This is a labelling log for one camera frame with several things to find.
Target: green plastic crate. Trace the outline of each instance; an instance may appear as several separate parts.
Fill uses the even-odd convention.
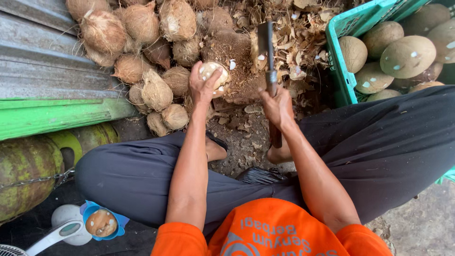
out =
[[[329,63],[331,64],[330,70],[335,84],[334,97],[337,107],[358,103],[354,92],[357,83],[354,74],[346,69],[338,38],[342,36],[359,37],[383,21],[399,22],[426,3],[440,3],[449,7],[451,11],[455,9],[452,0],[373,0],[341,13],[330,20],[325,33],[327,35]],[[455,63],[444,64],[444,69],[438,80],[445,84],[455,84],[454,71]]]

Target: coconut shell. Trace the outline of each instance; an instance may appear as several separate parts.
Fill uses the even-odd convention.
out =
[[[66,0],[66,7],[73,19],[78,22],[90,10],[111,11],[106,0]]]
[[[153,69],[145,72],[142,78],[145,82],[142,90],[142,99],[148,107],[161,111],[172,103],[171,88]]]
[[[167,127],[163,124],[161,114],[152,112],[147,116],[147,125],[159,137],[166,136],[169,133]]]
[[[172,46],[174,60],[184,67],[192,67],[199,60],[201,54],[200,42],[201,39],[198,36],[188,41],[174,42]]]
[[[171,130],[178,130],[185,127],[189,121],[188,113],[179,104],[171,104],[161,113],[163,123]]]
[[[117,54],[126,44],[126,31],[115,15],[110,12],[89,11],[82,18],[82,38],[96,51]]]
[[[153,63],[160,64],[166,70],[171,68],[171,45],[164,39],[143,47],[144,55]]]
[[[185,0],[164,1],[160,21],[163,37],[168,41],[188,40],[196,33],[196,15]]]
[[[173,67],[166,71],[162,78],[175,96],[183,96],[188,91],[190,72],[184,67]]]
[[[131,5],[126,9],[125,25],[130,36],[141,43],[154,43],[160,38],[155,1],[147,5]]]

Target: coconut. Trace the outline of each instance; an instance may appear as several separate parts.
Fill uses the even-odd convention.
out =
[[[420,90],[423,90],[423,89],[426,89],[426,88],[429,88],[429,87],[441,86],[441,85],[444,85],[444,84],[441,83],[441,82],[438,82],[438,81],[435,81],[435,82],[423,82],[421,84],[418,84],[418,85],[412,87],[409,90],[409,93],[420,91]]]
[[[403,28],[398,22],[386,21],[370,29],[362,41],[368,50],[368,57],[381,58],[385,48],[391,43],[404,37]]]
[[[106,237],[117,230],[117,220],[110,211],[99,209],[87,218],[85,226],[91,235]]]
[[[433,43],[423,36],[405,36],[392,42],[381,56],[381,69],[395,78],[411,78],[430,67],[436,58]]]
[[[142,78],[145,82],[142,99],[148,107],[161,111],[172,103],[171,88],[153,69],[145,72]]]
[[[115,15],[110,12],[88,11],[82,18],[82,38],[96,51],[115,55],[126,44],[126,32]]]
[[[384,90],[394,78],[382,72],[379,62],[371,62],[355,74],[355,80],[357,91],[372,94]]]
[[[174,42],[174,45],[172,46],[174,60],[184,67],[192,67],[199,60],[201,54],[200,42],[201,39],[198,36],[195,36],[188,41]]]
[[[161,113],[163,123],[171,130],[178,130],[188,123],[189,117],[185,109],[179,104],[171,104]]]
[[[111,10],[106,0],[66,0],[66,7],[73,19],[78,22],[90,10]]]
[[[367,47],[359,38],[353,36],[343,36],[338,42],[348,72],[357,73],[367,61]]]
[[[441,4],[424,5],[403,22],[407,36],[425,36],[437,25],[450,20],[450,10]]]
[[[196,15],[185,0],[164,1],[160,26],[168,41],[188,40],[196,33]]]
[[[167,127],[163,124],[161,114],[152,112],[147,116],[147,125],[159,137],[166,136],[169,133]]]
[[[435,27],[427,36],[436,47],[436,61],[455,62],[455,19]]]
[[[171,45],[164,39],[143,47],[144,55],[153,63],[160,64],[166,70],[171,68]]]
[[[142,74],[152,67],[140,56],[124,54],[117,59],[114,68],[115,73],[112,76],[118,77],[122,82],[132,84],[139,82]]]
[[[131,5],[126,9],[126,30],[134,40],[141,43],[154,43],[160,38],[160,21],[154,9],[155,1],[147,5]]]
[[[190,72],[184,67],[173,67],[166,71],[162,78],[175,96],[183,96],[188,91]]]
[[[371,94],[370,97],[368,97],[367,102],[393,98],[400,95],[401,93],[398,91],[385,89],[380,92]]]

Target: coconut husk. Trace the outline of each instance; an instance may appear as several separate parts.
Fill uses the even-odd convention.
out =
[[[131,5],[126,9],[125,25],[130,36],[141,43],[154,43],[160,38],[155,1],[147,5]]]
[[[110,12],[88,11],[82,18],[82,38],[96,51],[115,55],[126,44],[126,31],[115,15]]]
[[[164,39],[143,47],[144,55],[153,63],[160,64],[166,70],[171,68],[171,45]]]
[[[173,67],[166,71],[162,78],[175,96],[181,97],[188,91],[190,72],[184,67]]]
[[[172,46],[172,53],[174,54],[174,60],[178,64],[184,67],[192,67],[200,56],[200,45],[201,38],[195,36],[188,41],[174,42]]]
[[[134,84],[142,79],[142,74],[152,67],[141,56],[124,54],[120,56],[115,65],[113,77],[118,77],[122,82]]]
[[[90,10],[111,10],[106,0],[66,0],[66,7],[73,19],[78,22]]]
[[[159,137],[166,136],[169,133],[169,130],[163,124],[161,114],[158,112],[152,112],[147,116],[147,125]]]
[[[163,37],[168,41],[188,40],[196,33],[196,15],[185,0],[164,1],[160,21]]]
[[[148,107],[161,111],[167,108],[173,99],[171,88],[153,69],[142,75],[145,86],[142,90],[142,99]]]
[[[179,104],[171,104],[161,113],[163,123],[170,130],[178,130],[188,123],[189,117],[185,109]]]

